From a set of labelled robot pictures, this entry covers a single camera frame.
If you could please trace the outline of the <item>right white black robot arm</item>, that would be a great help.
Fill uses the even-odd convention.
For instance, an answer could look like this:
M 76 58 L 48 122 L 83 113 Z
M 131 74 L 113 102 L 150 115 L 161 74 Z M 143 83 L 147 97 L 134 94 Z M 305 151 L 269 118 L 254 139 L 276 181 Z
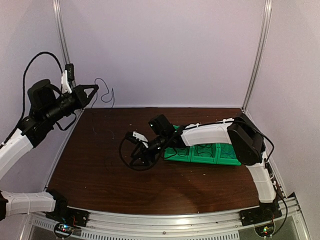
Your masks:
M 258 193 L 260 205 L 256 210 L 259 220 L 268 220 L 275 212 L 276 190 L 273 173 L 269 169 L 269 155 L 265 141 L 268 139 L 244 114 L 212 123 L 195 123 L 175 128 L 164 114 L 148 122 L 156 134 L 149 141 L 136 132 L 128 138 L 135 148 L 128 166 L 136 171 L 151 169 L 167 148 L 186 148 L 206 144 L 232 145 L 236 159 L 249 170 Z

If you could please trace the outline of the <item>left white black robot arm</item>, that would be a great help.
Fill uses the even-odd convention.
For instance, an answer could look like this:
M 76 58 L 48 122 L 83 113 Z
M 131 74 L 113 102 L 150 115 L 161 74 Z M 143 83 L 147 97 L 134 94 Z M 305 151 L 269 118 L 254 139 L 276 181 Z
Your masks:
M 62 93 L 49 79 L 35 83 L 28 91 L 29 115 L 17 123 L 12 136 L 0 146 L 0 176 L 5 174 L 25 154 L 36 148 L 63 117 L 84 109 L 99 87 L 77 85 Z M 67 199 L 55 190 L 36 193 L 14 193 L 1 191 L 0 218 L 34 212 L 53 213 L 61 222 L 72 218 Z

